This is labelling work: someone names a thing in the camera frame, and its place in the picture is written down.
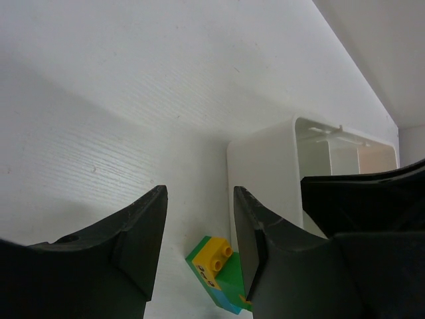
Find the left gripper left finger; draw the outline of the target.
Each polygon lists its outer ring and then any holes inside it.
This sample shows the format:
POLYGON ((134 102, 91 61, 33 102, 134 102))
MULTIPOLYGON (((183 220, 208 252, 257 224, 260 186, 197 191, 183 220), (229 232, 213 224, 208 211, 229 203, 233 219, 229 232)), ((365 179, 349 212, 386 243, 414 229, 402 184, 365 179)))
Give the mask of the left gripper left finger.
POLYGON ((158 185, 53 243, 1 241, 2 318, 142 318, 167 216, 158 185))

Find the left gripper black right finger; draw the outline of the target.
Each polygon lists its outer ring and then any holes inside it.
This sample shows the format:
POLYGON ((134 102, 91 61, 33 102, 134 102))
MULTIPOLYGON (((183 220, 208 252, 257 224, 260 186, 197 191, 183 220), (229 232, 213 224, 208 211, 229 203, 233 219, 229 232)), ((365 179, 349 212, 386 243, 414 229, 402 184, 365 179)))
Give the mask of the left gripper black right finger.
POLYGON ((423 318, 424 162, 311 176, 302 205, 322 237, 234 188, 246 298, 255 318, 423 318))

